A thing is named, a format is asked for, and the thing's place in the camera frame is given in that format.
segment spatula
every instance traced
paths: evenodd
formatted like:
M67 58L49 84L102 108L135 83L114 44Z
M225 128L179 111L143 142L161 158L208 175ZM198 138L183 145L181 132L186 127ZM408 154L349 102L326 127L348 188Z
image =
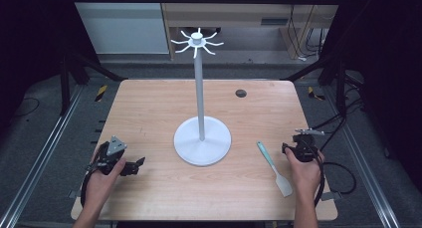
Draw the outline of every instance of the spatula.
M276 172L276 183L279 186L279 189L282 191L283 196L290 196L293 192L290 182L288 181L288 179L286 179L286 177L282 176L277 171L276 166L274 166L274 162L271 159L270 155L267 153L267 150L265 149L264 145L260 141L257 141L257 146L258 148L260 148L268 163L270 163L271 168L273 168L274 172Z

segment wooden tabletop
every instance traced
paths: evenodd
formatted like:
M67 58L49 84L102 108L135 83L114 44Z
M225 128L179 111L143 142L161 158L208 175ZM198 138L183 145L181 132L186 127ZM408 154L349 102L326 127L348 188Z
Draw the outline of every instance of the wooden tabletop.
M245 90L244 98L236 96ZM124 157L146 157L138 175L120 177L101 220L293 220L294 194L284 198L276 175L257 141L267 148L279 172L291 170L282 143L295 128L308 128L297 92L284 81L204 81L205 115L223 121L232 144L219 162L198 167L182 160L173 137L197 116L195 81L127 80L117 91L99 145L117 136L127 144ZM72 210L81 212L77 199ZM319 220L333 220L332 200L320 201Z

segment robotic hand controller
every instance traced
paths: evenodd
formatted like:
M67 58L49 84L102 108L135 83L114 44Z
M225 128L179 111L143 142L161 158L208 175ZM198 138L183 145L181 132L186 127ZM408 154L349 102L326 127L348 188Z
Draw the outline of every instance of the robotic hand controller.
M117 137L112 136L110 142L106 141L100 146L98 151L99 158L94 164L89 165L88 170L97 168L104 175L108 175L115 164L121 159L126 148L127 145L124 142L120 141ZM136 175L139 171L139 167L143 165L144 161L145 157L139 159L137 162L127 162L120 175Z
M84 206L86 200L86 192L88 182L91 175L99 170L104 175L109 175L117 162L124 154L127 145L119 140L117 137L112 136L110 142L103 143L94 157L94 160L87 166L87 174L85 175L84 182L81 190L81 204ZM127 162L124 169L121 171L121 176L136 175L139 172L139 167L143 165L145 157L139 159L137 162Z
M282 151L286 153L288 147L295 157L301 162L310 162L317 157L317 147L313 134L323 135L323 131L311 129L297 129L301 134L293 136L293 142L297 143L296 147L292 147L283 142Z

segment cable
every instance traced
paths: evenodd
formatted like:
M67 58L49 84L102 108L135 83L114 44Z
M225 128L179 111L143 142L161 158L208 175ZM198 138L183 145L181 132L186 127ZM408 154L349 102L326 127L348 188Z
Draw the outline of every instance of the cable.
M314 33L314 28L310 28L310 31L308 32L308 35L307 35L306 47L307 47L308 51L316 53L322 47L322 44L321 44L322 38L319 36L318 45L314 45L314 44L310 45L310 40L311 40L311 36L313 35L313 33Z
M352 187L349 190L346 190L346 191L338 191L338 190L332 189L332 187L330 187L331 191L338 192L341 195L347 195L347 194L350 194L351 192L353 192L356 189L356 186L357 186L356 177L354 176L353 172L351 172L351 170L348 169L346 166L341 165L341 164L336 163L336 162L329 162L329 161L324 162L323 165L333 165L333 166L341 167L345 171L347 171L350 174L351 178L353 179Z
M35 102L37 102L37 104L35 105L35 107L33 109L31 109L30 111L23 113L23 114L15 114L14 117L18 117L18 116L24 116L24 115L28 115L32 112L34 112L39 106L40 106L40 101L35 99L35 98L25 98L24 100L34 100Z
M348 113L348 114L352 114L352 113L354 113L355 111L357 111L357 109L361 109L362 107L363 107L363 100L362 99L359 99L359 101L360 101L360 107L356 107L356 108L354 108L353 109L353 111L351 111L350 113Z
M348 93L350 93L351 91L354 91L354 90L359 90L359 87L357 87L357 86L355 86L355 85L350 85L350 86L351 86L351 89L347 90L347 91L344 93L345 95L347 95L347 94L348 94ZM361 98L356 99L355 101L353 101L352 103L350 103L349 105L347 105L347 106L346 106L346 109L347 109L347 110L349 110L351 107L353 107L353 106L357 105L358 103L362 103L362 99L361 99ZM349 112L349 113L347 113L347 114L352 114L352 113L353 113L353 112L355 112L355 111L356 111L356 109L354 109L352 112ZM318 129L318 128L320 128L320 127L323 127L323 126L325 126L325 125L327 125L327 124L330 124L330 123L332 123L332 122L334 122L334 121L338 120L339 118L341 118L340 114L336 114L336 115L334 115L333 117L329 118L328 120L326 120L326 121L322 122L321 124L318 124L318 125L316 125L316 126L311 127L311 129Z
M313 56L313 54L307 54L307 53L304 53L304 52L301 50L301 45L300 45L300 43L299 43L298 34L296 33L295 22L293 21L293 12L294 12L294 10L295 10L295 5L291 5L291 16L290 16L290 19L289 19L289 25L288 25L288 35L289 35L289 39L290 39L290 41L292 42L292 45L294 46L294 48L295 48L295 52L296 52L296 55L297 55L298 57L309 57L309 56ZM295 46L295 43L293 42L293 40L292 40L292 36L291 36L291 34L290 34L291 25L293 26L293 31L294 31L294 33L295 33L296 42L298 43L298 47L296 47L296 46Z
M323 32L323 28L321 28L319 30L319 44L318 44L318 48L317 48L317 54L318 54L318 56L320 55L320 53L322 51L322 37L325 37L324 32Z
M334 135L340 130L340 128L345 124L345 117L341 120L340 124L337 126L337 128L335 129L335 131L332 132L332 134L329 136L329 138L325 141L325 143L323 144L323 146L319 149L320 151L323 151L323 149L326 147L326 145L328 144L329 141L332 140L332 138L334 137Z
M311 149L311 152L313 153L314 157L316 158L316 162L319 165L319 170L320 170L319 189L316 193L316 198L314 200L314 205L315 205L315 207L317 207L317 204L318 204L320 198L322 197L323 188L325 187L325 174L323 172L323 162L322 162L322 159L320 158L319 154L315 154L315 152L312 149Z
M97 149L96 154L94 155L94 159L90 162L90 165L87 167L87 174L84 177L84 181L82 182L82 188L81 188L81 205L84 207L85 200L86 200L86 193L87 193L87 187L88 182L90 181L91 175L98 170L96 167L93 167L94 163L99 159L100 157L100 149Z

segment gray floor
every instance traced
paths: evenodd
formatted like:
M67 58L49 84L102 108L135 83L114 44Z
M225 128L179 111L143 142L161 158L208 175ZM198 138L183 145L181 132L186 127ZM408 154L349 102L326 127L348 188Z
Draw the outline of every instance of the gray floor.
M306 62L290 60L277 29L223 28L215 42L219 42L219 39L225 42L225 47L209 47L217 55L204 55L205 79L277 80L291 75L316 59L310 58ZM177 54L173 61L169 60L168 56L152 55L130 55L125 58L102 55L102 60L104 66L111 71L131 79L191 79L194 75L192 56L193 52L187 51ZM113 82L91 69L88 69L88 72L91 80L86 86L76 86L72 83L73 92L81 90L81 98L35 189L31 191L25 208L21 211L19 225L22 227L70 227L73 222L70 212L74 200L67 197L68 192L78 189L82 182L84 167L95 148L118 89L118 82ZM309 86L315 89L317 95L324 95L328 99L334 92L332 86L318 86L317 74L318 71L315 71L295 82L310 126L335 115L330 100L320 101L308 95ZM102 85L107 85L105 95L101 102L95 102ZM356 91L347 95L348 103L358 99ZM3 171L0 175L1 214L7 211L18 194L27 174L37 161L38 154L60 119L59 77L52 77L34 85L27 92L26 98L37 99L38 108L27 115L14 117L10 129L2 134L0 139L0 169ZM33 99L24 100L17 114L25 114L35 108L37 102ZM336 123L323 129L330 131L335 126ZM377 197L371 195L371 187L365 183L365 174L353 158L353 144L350 143L348 130L368 162L374 174L375 184L379 185L381 195L385 196L399 226L383 224L385 219L381 216L385 211L378 209ZM319 138L317 145L323 143L324 138ZM413 186L400 163L385 158L382 143L365 112L359 108L350 109L346 126L329 142L324 154L327 161L335 161L348 167L357 178L357 187L351 194L335 201L338 209L337 219L320 222L321 227L422 227L422 195ZM326 177L331 188L347 190L351 186L351 178L340 168L328 167ZM282 226L287 221L278 223Z

